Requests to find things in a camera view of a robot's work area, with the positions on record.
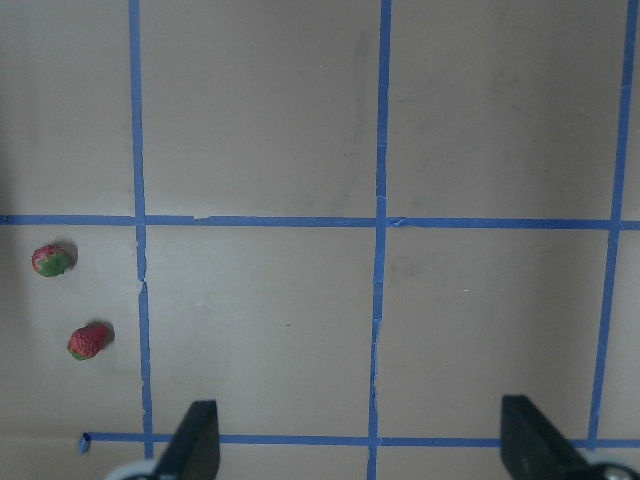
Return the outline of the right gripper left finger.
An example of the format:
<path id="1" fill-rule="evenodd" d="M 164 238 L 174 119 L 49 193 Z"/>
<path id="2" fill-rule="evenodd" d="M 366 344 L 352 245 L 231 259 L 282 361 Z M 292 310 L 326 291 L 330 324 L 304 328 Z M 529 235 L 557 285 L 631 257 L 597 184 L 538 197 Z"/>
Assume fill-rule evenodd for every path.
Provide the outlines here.
<path id="1" fill-rule="evenodd" d="M 193 402 L 158 460 L 144 460 L 112 470 L 108 479 L 214 480 L 221 463 L 215 400 Z"/>

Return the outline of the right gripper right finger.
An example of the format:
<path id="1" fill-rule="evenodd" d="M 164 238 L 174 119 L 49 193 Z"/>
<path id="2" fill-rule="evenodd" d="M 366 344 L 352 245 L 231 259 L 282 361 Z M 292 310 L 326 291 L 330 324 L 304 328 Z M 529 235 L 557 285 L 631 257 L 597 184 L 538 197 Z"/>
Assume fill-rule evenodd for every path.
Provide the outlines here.
<path id="1" fill-rule="evenodd" d="M 637 479 L 620 462 L 582 455 L 525 395 L 505 395 L 500 409 L 500 458 L 514 480 Z"/>

